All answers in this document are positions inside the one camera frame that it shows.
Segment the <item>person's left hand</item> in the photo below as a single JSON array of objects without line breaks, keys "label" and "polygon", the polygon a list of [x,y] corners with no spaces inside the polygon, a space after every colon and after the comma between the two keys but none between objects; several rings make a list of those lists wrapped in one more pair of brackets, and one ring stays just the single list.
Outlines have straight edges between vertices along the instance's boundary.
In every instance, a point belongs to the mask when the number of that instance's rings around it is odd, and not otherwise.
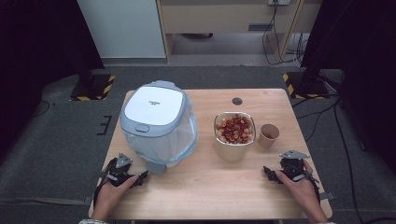
[{"label": "person's left hand", "polygon": [[132,176],[118,187],[114,187],[111,183],[105,183],[98,193],[91,219],[107,221],[122,195],[134,184],[136,179],[136,176]]}]

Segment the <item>person's right hand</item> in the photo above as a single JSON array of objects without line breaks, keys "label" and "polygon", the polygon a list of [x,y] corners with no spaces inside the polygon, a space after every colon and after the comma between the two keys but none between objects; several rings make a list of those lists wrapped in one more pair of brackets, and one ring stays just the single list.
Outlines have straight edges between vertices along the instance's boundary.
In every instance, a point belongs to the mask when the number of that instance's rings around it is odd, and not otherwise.
[{"label": "person's right hand", "polygon": [[281,171],[276,171],[276,175],[288,188],[297,204],[303,208],[309,223],[329,221],[320,206],[315,188],[308,179],[303,178],[294,182]]}]

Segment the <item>cream bowl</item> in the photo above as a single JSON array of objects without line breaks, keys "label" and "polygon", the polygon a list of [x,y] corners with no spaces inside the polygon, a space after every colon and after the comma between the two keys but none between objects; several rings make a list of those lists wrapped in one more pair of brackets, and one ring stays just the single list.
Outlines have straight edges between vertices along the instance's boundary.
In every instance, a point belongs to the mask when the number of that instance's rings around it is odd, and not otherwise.
[{"label": "cream bowl", "polygon": [[[225,144],[220,142],[220,140],[216,137],[216,128],[215,128],[215,123],[219,121],[220,119],[225,118],[226,116],[231,116],[234,114],[240,114],[243,116],[247,116],[251,119],[252,124],[253,124],[253,140],[250,143],[247,144],[241,144],[241,145],[231,145],[231,144]],[[215,152],[217,155],[222,158],[225,161],[230,161],[230,162],[235,162],[235,161],[241,161],[249,147],[254,143],[256,139],[256,128],[255,128],[255,123],[253,118],[245,112],[222,112],[216,115],[215,120],[214,120],[214,134],[215,134]]]}]

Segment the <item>white plastic bin liner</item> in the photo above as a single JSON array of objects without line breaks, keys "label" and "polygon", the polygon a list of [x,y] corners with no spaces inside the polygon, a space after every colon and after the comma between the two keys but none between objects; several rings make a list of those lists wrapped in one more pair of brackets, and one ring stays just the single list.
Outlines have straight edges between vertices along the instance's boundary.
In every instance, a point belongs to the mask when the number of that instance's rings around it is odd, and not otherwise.
[{"label": "white plastic bin liner", "polygon": [[141,158],[158,164],[178,163],[188,157],[196,146],[197,127],[192,104],[177,110],[154,111],[137,108],[143,121],[132,118],[135,109],[125,106],[120,126],[128,146]]}]

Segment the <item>blue-grey lidded trash can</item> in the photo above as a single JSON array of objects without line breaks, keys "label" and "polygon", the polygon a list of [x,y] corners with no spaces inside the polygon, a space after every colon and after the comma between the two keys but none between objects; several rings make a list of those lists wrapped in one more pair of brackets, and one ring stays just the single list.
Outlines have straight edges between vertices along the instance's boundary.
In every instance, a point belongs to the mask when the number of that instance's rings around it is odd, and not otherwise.
[{"label": "blue-grey lidded trash can", "polygon": [[[161,110],[169,109],[171,112],[177,114],[177,110],[187,103],[192,104],[191,98],[186,92],[177,87],[175,83],[157,80],[145,84],[134,91],[127,99],[123,108],[127,105],[131,106],[135,109],[135,112],[132,113],[132,118],[143,121],[143,116],[136,111],[137,108],[148,109],[149,111],[154,111],[157,108]],[[158,164],[151,161],[146,162],[147,169],[156,174],[162,174],[166,169],[175,167],[179,164],[179,162],[171,164]]]}]

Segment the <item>black striped stand base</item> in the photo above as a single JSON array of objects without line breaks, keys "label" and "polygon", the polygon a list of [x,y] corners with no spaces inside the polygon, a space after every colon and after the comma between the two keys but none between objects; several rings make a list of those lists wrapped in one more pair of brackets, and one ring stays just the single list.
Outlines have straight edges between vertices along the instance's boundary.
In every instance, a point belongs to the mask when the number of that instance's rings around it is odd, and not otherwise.
[{"label": "black striped stand base", "polygon": [[292,99],[329,97],[329,91],[320,78],[312,77],[305,72],[287,72],[282,77]]},{"label": "black striped stand base", "polygon": [[71,101],[105,100],[115,78],[113,75],[92,75],[89,82],[79,79],[69,99]]}]

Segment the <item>light wooden desk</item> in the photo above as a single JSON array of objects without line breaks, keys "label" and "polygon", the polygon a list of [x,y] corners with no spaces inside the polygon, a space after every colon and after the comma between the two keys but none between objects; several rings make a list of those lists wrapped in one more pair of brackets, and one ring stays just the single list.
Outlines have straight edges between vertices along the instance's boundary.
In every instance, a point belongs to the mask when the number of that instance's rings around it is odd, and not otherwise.
[{"label": "light wooden desk", "polygon": [[322,1],[274,7],[267,0],[156,0],[167,55],[175,34],[265,32],[278,62],[285,60],[292,35],[311,32]]}]

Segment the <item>brown paper cup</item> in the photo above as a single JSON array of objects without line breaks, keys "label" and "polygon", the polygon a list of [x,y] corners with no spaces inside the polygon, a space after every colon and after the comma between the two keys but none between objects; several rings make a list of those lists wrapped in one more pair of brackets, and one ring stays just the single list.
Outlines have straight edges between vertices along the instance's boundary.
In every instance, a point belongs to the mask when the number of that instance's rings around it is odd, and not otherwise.
[{"label": "brown paper cup", "polygon": [[274,124],[263,124],[260,129],[259,145],[270,148],[279,135],[280,131]]}]

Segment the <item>black curtain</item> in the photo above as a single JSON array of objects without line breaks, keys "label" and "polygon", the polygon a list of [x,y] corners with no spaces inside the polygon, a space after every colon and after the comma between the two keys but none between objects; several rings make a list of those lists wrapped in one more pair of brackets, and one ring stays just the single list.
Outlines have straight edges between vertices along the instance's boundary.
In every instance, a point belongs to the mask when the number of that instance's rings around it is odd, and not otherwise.
[{"label": "black curtain", "polygon": [[0,0],[0,163],[52,82],[103,63],[78,0]]},{"label": "black curtain", "polygon": [[344,72],[341,98],[363,148],[396,175],[396,0],[322,0],[303,67]]}]

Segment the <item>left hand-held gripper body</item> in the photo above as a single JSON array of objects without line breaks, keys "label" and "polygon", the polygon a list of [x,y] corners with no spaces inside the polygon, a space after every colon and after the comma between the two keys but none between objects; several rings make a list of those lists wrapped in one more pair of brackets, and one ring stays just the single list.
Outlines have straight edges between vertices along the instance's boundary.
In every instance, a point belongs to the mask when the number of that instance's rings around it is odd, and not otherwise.
[{"label": "left hand-held gripper body", "polygon": [[120,153],[117,158],[113,158],[103,170],[103,178],[108,180],[114,187],[123,184],[127,179],[133,177],[128,173],[132,160]]}]

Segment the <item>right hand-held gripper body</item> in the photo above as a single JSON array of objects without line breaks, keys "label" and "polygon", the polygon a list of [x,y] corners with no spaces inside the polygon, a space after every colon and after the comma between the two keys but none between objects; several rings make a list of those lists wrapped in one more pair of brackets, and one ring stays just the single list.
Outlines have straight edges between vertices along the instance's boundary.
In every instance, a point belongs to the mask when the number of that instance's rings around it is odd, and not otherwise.
[{"label": "right hand-held gripper body", "polygon": [[290,149],[279,155],[281,158],[280,165],[283,173],[292,181],[298,182],[306,178],[318,182],[311,173],[304,169],[304,159],[309,159],[308,154],[304,154],[294,149]]}]

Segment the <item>white panel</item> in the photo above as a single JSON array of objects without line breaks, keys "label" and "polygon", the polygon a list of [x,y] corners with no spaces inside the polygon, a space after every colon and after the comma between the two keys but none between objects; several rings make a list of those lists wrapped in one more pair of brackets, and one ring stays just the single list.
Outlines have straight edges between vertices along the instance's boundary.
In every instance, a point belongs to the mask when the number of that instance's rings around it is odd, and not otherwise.
[{"label": "white panel", "polygon": [[156,0],[78,0],[102,58],[165,58]]}]

